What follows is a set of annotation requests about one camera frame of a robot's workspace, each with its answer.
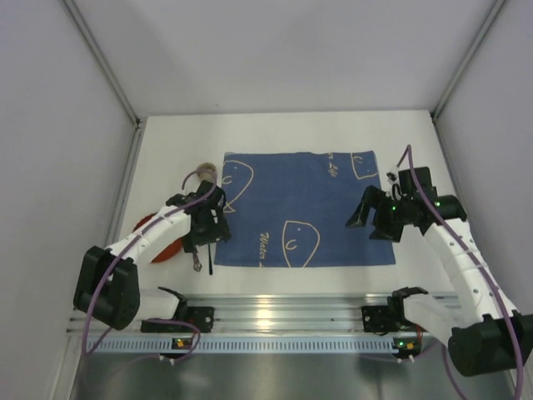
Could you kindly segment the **blue cloth placemat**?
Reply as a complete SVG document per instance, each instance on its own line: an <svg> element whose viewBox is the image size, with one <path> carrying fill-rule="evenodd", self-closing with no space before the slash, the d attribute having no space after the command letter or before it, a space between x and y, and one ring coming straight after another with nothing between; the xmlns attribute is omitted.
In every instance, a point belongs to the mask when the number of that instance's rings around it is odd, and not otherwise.
<svg viewBox="0 0 533 400"><path fill-rule="evenodd" d="M373 151L227 153L222 189L232 236L217 245L215 263L245 268L393 265L393 246L371 240L371 226L346 226L371 185L381 185Z"/></svg>

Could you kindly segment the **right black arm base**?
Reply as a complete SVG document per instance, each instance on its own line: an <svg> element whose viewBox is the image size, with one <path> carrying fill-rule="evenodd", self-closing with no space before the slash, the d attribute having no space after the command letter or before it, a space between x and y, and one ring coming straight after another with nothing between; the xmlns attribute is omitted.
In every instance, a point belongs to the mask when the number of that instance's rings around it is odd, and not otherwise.
<svg viewBox="0 0 533 400"><path fill-rule="evenodd" d="M374 305L361 307L361 320L365 333L384 336L388 333L415 333L416 326L411 322L401 322L388 306Z"/></svg>

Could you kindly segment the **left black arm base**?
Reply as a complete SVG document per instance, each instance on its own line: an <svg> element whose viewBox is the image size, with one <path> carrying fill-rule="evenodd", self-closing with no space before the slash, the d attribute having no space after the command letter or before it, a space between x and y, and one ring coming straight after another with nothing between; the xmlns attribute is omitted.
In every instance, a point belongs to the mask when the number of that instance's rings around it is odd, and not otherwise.
<svg viewBox="0 0 533 400"><path fill-rule="evenodd" d="M179 307L173 319L195 325L201 333L210 333L214 323L213 307L183 306ZM185 333L190 332L188 327L171 325L162 322L147 322L141 324L142 333Z"/></svg>

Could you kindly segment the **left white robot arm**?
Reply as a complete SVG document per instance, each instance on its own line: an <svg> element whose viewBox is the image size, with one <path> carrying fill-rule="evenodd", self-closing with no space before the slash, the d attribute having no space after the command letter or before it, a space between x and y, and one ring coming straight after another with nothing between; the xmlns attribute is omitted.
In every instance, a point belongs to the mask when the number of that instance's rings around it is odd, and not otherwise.
<svg viewBox="0 0 533 400"><path fill-rule="evenodd" d="M124 239L86 251L73 306L110 328L123 330L135 321L177 320L186 298L170 288L141 287L140 271L176 240L182 251L227 242L230 228L221 187L202 181L195 192L177 194Z"/></svg>

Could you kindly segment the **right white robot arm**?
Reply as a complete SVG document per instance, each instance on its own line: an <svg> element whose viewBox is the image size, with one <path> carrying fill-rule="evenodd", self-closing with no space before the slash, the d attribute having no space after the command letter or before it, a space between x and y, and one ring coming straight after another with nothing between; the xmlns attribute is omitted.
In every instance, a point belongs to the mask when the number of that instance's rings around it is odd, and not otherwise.
<svg viewBox="0 0 533 400"><path fill-rule="evenodd" d="M428 167L390 175L388 192L367 187L349 228L374 227L370 237L398 243L406 226L420 230L455 290L452 312L422 287L403 287L387 299L397 326L417 325L442 343L465 377L522 371L532 351L532 316L519 312L499 289L471 235L466 211L454 195L439 195Z"/></svg>

